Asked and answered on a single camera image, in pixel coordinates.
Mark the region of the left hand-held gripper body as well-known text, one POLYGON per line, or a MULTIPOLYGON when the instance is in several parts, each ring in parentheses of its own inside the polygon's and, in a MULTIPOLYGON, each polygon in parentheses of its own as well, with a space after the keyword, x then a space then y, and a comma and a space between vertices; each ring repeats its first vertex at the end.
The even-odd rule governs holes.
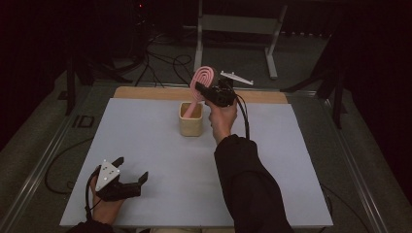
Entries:
POLYGON ((97 196, 106 201, 114 202, 141 195, 141 187, 136 183, 120 182, 120 166, 104 160, 98 170, 95 191, 97 196))

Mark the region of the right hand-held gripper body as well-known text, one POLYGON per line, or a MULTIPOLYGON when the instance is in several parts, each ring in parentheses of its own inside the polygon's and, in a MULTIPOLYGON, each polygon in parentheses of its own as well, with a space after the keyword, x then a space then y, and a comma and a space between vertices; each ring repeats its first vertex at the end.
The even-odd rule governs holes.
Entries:
POLYGON ((227 73, 225 71, 220 72, 220 77, 216 82, 203 87, 203 96, 218 107, 228 107, 233 104, 234 99, 237 97, 233 89, 233 83, 245 83, 253 85, 253 81, 246 80, 237 76, 234 72, 227 73))

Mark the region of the pink hairbrush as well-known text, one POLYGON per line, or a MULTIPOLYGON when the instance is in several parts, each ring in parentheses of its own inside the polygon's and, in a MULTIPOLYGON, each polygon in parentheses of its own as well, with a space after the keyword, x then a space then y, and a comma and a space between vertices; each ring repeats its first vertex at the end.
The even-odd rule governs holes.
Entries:
POLYGON ((189 88, 190 88, 190 93, 192 95, 192 100, 191 103, 189 104, 188 109, 185 111, 183 114, 183 118, 189 118, 191 117, 194 108, 196 107, 198 102, 201 102, 205 99, 203 95, 199 93, 198 90, 195 89, 195 84, 196 83, 203 83, 206 86, 211 86, 211 84, 214 81, 215 77, 215 70, 212 67, 209 66, 202 66, 199 67, 190 82, 189 88))

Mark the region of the beige square cup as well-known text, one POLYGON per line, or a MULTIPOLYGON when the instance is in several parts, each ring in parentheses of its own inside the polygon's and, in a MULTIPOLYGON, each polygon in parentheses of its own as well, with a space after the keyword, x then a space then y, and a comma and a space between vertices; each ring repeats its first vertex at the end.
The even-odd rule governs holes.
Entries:
POLYGON ((197 103, 191 116, 184 117, 190 102, 182 102, 179 110, 180 133, 185 137, 199 137, 203 132, 203 105, 197 103))

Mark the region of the person's right hand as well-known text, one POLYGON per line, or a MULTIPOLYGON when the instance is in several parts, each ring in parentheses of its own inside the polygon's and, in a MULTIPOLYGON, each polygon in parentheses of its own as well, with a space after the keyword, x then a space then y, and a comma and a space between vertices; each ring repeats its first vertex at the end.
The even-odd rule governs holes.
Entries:
POLYGON ((224 138, 231 135, 232 125, 237 118, 236 102, 228 107, 218 107, 208 100, 205 104, 210 108, 209 120, 213 137, 218 145, 224 138))

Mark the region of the person's left hand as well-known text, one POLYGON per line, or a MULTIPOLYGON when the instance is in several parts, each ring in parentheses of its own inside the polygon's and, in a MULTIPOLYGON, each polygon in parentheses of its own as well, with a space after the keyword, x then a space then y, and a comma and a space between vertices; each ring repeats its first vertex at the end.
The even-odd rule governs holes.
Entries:
POLYGON ((97 177, 94 176, 90 182, 90 189, 92 192, 92 204, 94 206, 92 210, 92 219, 101 223, 113 225, 118 217, 120 208, 124 203, 123 200, 106 202, 100 199, 95 191, 97 183, 97 177))

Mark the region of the pale grey table mat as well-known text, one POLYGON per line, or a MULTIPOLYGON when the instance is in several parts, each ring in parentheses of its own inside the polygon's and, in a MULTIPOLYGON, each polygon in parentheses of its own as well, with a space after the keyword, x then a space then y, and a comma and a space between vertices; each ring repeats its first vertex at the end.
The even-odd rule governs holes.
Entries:
MULTIPOLYGON (((121 157, 120 179, 149 178, 137 198, 125 201, 116 224, 124 227, 230 227, 208 125, 198 137, 179 130, 177 101, 109 101, 62 219, 63 226, 85 220, 86 181, 103 161, 121 157)), ((332 219, 289 104, 254 104, 232 130, 249 133, 258 156, 280 186, 288 221, 295 228, 330 226, 332 219)))

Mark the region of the white metal stand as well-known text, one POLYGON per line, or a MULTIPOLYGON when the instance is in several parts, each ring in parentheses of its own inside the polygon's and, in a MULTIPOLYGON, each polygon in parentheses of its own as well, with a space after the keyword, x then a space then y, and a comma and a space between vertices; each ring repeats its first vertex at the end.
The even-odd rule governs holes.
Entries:
POLYGON ((264 55, 268 68, 269 78, 271 80, 276 80, 278 78, 278 72, 276 69, 273 53, 275 51, 276 44, 281 34, 281 29, 283 26, 287 9, 288 6, 286 4, 282 5, 277 18, 210 15, 203 13, 203 0, 198 0, 198 14, 196 26, 197 45, 194 57, 193 70, 196 71, 202 65, 202 38, 204 31, 271 35, 271 44, 264 49, 264 55))

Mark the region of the dark equipment with red light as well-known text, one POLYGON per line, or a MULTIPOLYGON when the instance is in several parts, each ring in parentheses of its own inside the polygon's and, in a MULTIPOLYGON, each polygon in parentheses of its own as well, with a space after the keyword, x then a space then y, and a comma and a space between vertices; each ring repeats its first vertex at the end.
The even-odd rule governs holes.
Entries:
POLYGON ((132 26, 132 43, 129 55, 133 62, 140 62, 144 56, 147 42, 148 0, 128 0, 130 4, 130 20, 132 26))

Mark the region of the black tripod stand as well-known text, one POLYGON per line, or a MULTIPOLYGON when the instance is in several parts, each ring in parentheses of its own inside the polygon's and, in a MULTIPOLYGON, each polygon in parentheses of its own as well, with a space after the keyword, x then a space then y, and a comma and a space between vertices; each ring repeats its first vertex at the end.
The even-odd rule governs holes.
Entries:
POLYGON ((138 63, 132 62, 119 68, 113 68, 96 61, 79 50, 68 50, 66 55, 66 90, 62 91, 59 100, 66 101, 66 113, 69 116, 76 107, 76 78, 84 85, 92 85, 95 81, 94 72, 118 83, 131 83, 121 74, 136 68, 138 63))
POLYGON ((334 94, 332 98, 332 120, 338 129, 342 128, 340 115, 343 109, 342 98, 345 78, 343 67, 344 52, 342 50, 342 40, 333 33, 329 37, 310 76, 302 82, 281 89, 282 92, 294 93, 311 83, 321 81, 315 96, 318 99, 327 100, 331 94, 334 94))

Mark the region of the metal floor rail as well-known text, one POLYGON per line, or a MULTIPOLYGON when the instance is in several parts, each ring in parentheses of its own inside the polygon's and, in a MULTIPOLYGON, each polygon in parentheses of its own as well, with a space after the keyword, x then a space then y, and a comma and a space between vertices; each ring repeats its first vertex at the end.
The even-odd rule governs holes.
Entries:
POLYGON ((23 212, 27 208, 40 182, 42 181, 47 167, 56 156, 67 131, 74 122, 75 116, 79 113, 79 110, 85 102, 90 90, 90 86, 83 86, 80 88, 78 95, 75 97, 76 103, 72 112, 63 118, 36 166, 29 173, 27 179, 23 183, 15 201, 13 202, 13 205, 0 221, 0 233, 13 233, 14 228, 18 224, 23 212))
POLYGON ((349 174, 353 181, 353 184, 360 197, 360 201, 363 205, 365 213, 372 227, 373 233, 388 233, 386 223, 382 219, 382 216, 377 208, 376 202, 369 190, 366 181, 361 173, 360 167, 357 164, 356 159, 349 147, 349 144, 344 136, 344 133, 339 129, 332 120, 332 107, 328 100, 320 99, 319 103, 326 116, 326 122, 331 127, 331 130, 336 139, 337 145, 342 150, 342 156, 348 167, 349 174))

